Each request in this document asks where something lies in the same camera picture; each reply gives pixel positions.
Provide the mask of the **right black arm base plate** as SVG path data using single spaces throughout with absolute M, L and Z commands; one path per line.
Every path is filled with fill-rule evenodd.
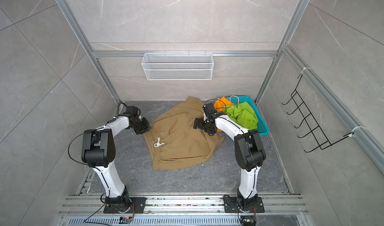
M 264 203 L 258 195 L 250 199 L 244 199 L 242 196 L 230 197 L 223 196 L 224 209 L 226 213 L 264 213 Z

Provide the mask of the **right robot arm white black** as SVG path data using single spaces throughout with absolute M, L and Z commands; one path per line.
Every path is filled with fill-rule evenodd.
M 241 127 L 221 112 L 196 118 L 193 128 L 211 136 L 219 129 L 234 141 L 236 161 L 241 168 L 241 182 L 235 198 L 223 197 L 225 205 L 229 207 L 226 212 L 263 213 L 264 204 L 257 192 L 258 174 L 266 159 L 260 133 Z

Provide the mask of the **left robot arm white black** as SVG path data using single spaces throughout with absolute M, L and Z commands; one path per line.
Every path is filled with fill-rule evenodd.
M 126 129 L 137 135 L 150 129 L 146 118 L 134 114 L 120 115 L 97 129 L 84 131 L 81 159 L 99 176 L 104 186 L 108 206 L 129 205 L 127 187 L 121 181 L 115 165 L 116 147 L 114 136 Z

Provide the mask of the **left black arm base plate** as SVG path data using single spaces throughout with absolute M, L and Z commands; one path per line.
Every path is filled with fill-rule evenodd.
M 104 207 L 104 214 L 129 214 L 138 213 L 142 214 L 146 205 L 147 198 L 106 198 L 106 205 Z

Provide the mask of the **khaki tan shorts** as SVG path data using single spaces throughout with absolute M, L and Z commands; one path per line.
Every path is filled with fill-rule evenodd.
M 157 117 L 144 133 L 153 170 L 177 170 L 210 160 L 225 137 L 210 136 L 194 129 L 196 118 L 202 118 L 203 102 L 195 97 L 177 104 Z

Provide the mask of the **teal plastic basket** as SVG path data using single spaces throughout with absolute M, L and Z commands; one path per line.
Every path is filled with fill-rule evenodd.
M 267 124 L 265 123 L 261 113 L 259 112 L 259 110 L 258 110 L 257 106 L 255 105 L 255 102 L 252 98 L 250 98 L 249 96 L 230 96 L 230 97 L 227 97 L 227 99 L 235 105 L 247 102 L 257 116 L 257 119 L 258 119 L 257 130 L 260 133 L 260 136 L 265 136 L 265 135 L 268 135 L 270 133 L 270 130 L 269 130 Z

